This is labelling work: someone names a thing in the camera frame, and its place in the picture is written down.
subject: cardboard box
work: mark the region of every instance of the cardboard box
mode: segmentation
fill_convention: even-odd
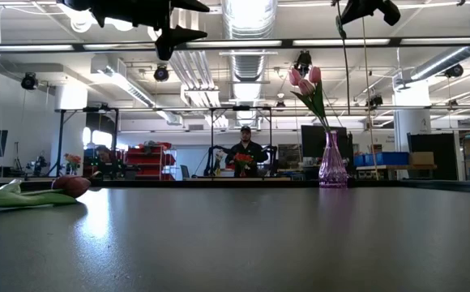
[[[410,165],[434,165],[435,158],[432,152],[411,152]]]

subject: workbench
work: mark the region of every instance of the workbench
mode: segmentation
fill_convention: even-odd
[[[103,188],[0,209],[0,292],[470,291],[470,193]]]

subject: black shirt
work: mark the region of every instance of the black shirt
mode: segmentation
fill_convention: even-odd
[[[226,164],[233,160],[237,153],[251,155],[253,157],[253,161],[255,162],[264,162],[267,160],[267,153],[262,151],[262,146],[256,144],[253,141],[248,143],[248,146],[244,148],[242,142],[233,146],[231,148],[231,153],[228,154],[226,157]],[[246,170],[246,177],[256,178],[259,176],[258,168],[256,163],[252,163],[248,165],[250,167],[249,170]],[[241,176],[241,167],[238,164],[235,164],[235,178]]]

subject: tulip stem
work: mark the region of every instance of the tulip stem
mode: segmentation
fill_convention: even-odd
[[[63,193],[63,189],[57,189],[57,190],[44,190],[44,191],[27,191],[24,193],[21,193],[21,195],[25,196],[32,196],[32,195],[43,195],[43,194],[52,194],[52,193]]]

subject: column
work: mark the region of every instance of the column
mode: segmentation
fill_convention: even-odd
[[[431,105],[429,101],[429,86],[426,80],[404,85],[395,85],[394,105]],[[429,109],[402,109],[394,113],[395,149],[408,152],[408,136],[431,133],[431,117]]]

